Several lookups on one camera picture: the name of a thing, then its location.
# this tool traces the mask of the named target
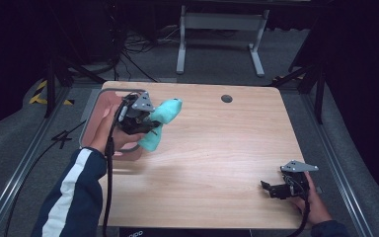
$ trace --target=jacket sleeve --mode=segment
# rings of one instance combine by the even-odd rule
[[[98,180],[106,171],[101,152],[93,148],[75,151],[41,206],[32,236],[96,236],[103,208]]]
[[[346,227],[335,221],[329,220],[319,223],[312,228],[312,237],[348,237]]]

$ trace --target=teal towel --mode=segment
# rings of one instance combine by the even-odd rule
[[[172,99],[163,102],[155,112],[150,115],[151,120],[159,121],[161,124],[149,131],[138,144],[148,151],[154,151],[158,147],[162,137],[162,127],[164,124],[171,122],[181,111],[183,101]]]

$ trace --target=white stripe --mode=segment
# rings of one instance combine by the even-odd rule
[[[55,203],[48,214],[48,220],[42,227],[42,236],[60,236],[66,224],[66,216],[75,193],[76,181],[84,170],[85,164],[91,154],[91,150],[82,149],[72,169],[61,183],[61,197]]]

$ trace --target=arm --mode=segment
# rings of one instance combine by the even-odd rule
[[[104,152],[116,107],[110,108],[89,147],[73,153],[69,165],[45,199],[32,236],[96,236],[103,207],[98,180],[106,174]],[[144,134],[127,135],[115,128],[114,148],[138,141]]]
[[[309,182],[310,213],[308,222],[313,225],[312,237],[348,237],[349,234],[343,224],[332,219],[322,199],[316,191],[315,184],[308,172],[304,173]],[[304,200],[300,197],[291,199],[302,212],[305,208]]]

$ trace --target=human hand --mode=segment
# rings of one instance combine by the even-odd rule
[[[310,213],[308,221],[312,225],[319,224],[324,221],[332,220],[331,215],[329,214],[325,204],[319,197],[319,194],[316,192],[315,184],[313,183],[312,178],[310,177],[309,172],[304,172],[304,175],[309,182],[309,203],[310,203]],[[293,197],[290,201],[298,208],[301,209],[302,213],[305,208],[305,201],[301,197]]]
[[[105,154],[106,151],[107,140],[110,135],[110,129],[113,125],[114,116],[117,109],[118,106],[110,107],[109,113],[101,120],[101,123],[95,132],[94,139],[89,145],[90,147],[99,150],[103,154]],[[143,138],[144,135],[145,133],[128,135],[116,126],[113,131],[114,149],[119,150],[126,143],[136,142]]]

